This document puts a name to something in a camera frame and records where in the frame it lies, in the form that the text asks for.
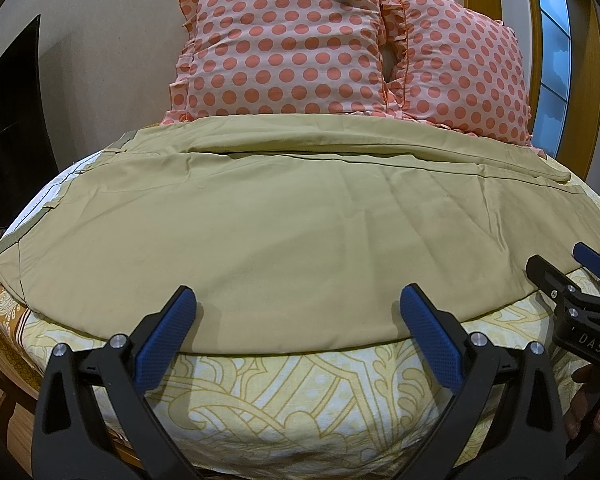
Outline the person's hand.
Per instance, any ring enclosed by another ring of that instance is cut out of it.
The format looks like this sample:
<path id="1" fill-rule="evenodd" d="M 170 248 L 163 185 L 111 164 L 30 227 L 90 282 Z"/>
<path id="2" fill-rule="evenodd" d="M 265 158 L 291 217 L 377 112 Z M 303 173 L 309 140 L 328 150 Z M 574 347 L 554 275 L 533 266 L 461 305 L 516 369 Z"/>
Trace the person's hand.
<path id="1" fill-rule="evenodd" d="M 573 440 L 578 436 L 585 416 L 593 409 L 594 396 L 600 393 L 600 372 L 596 370 L 593 364 L 588 364 L 578 368 L 571 375 L 571 378 L 576 384 L 580 385 L 564 415 L 567 436 L 570 440 Z M 592 427 L 595 432 L 600 434 L 600 407 L 592 422 Z"/>

